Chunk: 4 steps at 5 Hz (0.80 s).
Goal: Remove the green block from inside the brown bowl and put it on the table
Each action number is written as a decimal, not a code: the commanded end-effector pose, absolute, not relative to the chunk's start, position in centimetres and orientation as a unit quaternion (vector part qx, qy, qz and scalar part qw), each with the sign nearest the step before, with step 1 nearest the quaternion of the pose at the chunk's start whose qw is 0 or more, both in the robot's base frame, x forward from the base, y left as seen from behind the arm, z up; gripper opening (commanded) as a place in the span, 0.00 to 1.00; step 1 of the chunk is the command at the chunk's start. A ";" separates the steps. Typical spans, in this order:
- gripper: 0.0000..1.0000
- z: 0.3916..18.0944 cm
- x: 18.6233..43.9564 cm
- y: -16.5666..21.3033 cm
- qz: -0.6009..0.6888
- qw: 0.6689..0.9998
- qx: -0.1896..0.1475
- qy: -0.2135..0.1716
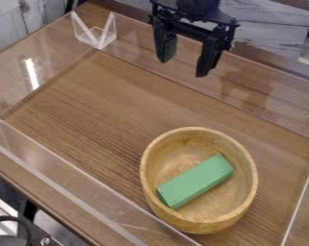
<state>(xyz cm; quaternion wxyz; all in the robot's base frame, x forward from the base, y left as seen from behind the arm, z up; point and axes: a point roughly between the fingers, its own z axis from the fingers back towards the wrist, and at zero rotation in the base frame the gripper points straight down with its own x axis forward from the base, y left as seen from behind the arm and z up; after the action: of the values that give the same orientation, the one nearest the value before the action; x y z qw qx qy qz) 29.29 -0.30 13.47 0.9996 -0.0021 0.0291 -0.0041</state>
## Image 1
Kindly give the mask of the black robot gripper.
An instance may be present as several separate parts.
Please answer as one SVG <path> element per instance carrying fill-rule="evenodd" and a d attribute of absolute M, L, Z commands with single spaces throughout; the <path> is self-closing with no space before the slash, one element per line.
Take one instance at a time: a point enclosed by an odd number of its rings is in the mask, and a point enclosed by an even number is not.
<path fill-rule="evenodd" d="M 231 49 L 235 40 L 239 20 L 221 10 L 221 0 L 151 0 L 153 16 L 164 12 L 177 18 L 185 18 L 191 23 L 216 23 L 227 31 L 227 48 Z M 177 34 L 169 22 L 155 18 L 155 48 L 161 62 L 169 62 L 177 51 Z M 216 37 L 208 37 L 203 42 L 201 55 L 197 61 L 196 76 L 205 77 L 216 68 L 224 51 L 224 43 Z"/>

